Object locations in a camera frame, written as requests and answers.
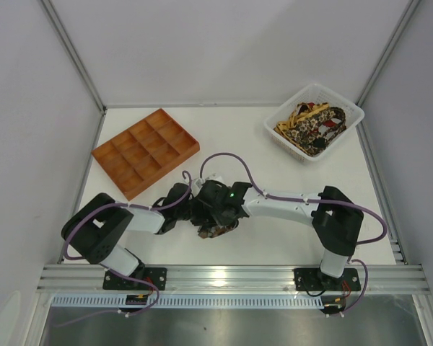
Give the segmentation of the brown grey floral tie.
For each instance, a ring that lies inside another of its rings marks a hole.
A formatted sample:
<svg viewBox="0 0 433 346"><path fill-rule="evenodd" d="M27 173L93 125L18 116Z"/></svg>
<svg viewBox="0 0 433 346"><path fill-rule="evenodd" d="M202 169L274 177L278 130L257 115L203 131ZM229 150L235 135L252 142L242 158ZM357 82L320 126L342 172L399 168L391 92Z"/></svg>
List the brown grey floral tie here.
<svg viewBox="0 0 433 346"><path fill-rule="evenodd" d="M213 239L224 235L236 229L239 226L239 221L234 221L228 226L203 225L198 228L198 236L202 239Z"/></svg>

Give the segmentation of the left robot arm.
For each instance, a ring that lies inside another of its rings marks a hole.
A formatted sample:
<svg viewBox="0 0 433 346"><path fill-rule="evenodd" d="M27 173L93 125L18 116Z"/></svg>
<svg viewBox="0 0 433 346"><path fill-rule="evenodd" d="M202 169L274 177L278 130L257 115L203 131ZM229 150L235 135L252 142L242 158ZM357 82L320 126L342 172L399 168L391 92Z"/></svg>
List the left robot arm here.
<svg viewBox="0 0 433 346"><path fill-rule="evenodd" d="M122 235L127 231L163 235L178 221L189 221L199 236L213 236L217 223L197 199L205 182L198 178L190 185L176 183L152 207L119 203L101 192L63 226L65 247L73 247L80 259L100 265L120 278L143 280L145 264L119 244Z"/></svg>

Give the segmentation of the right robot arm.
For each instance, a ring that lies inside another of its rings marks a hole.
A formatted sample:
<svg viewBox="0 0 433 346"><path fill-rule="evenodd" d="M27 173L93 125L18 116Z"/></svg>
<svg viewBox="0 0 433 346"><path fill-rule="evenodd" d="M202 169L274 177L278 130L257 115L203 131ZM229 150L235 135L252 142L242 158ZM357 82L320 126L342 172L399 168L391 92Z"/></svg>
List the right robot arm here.
<svg viewBox="0 0 433 346"><path fill-rule="evenodd" d="M345 265L355 252L364 213L339 189L327 186L317 195L275 196L255 185L236 182L228 187L215 179L197 179L196 199L220 228L241 218L270 217L310 226L323 245L318 280L324 289L340 285Z"/></svg>

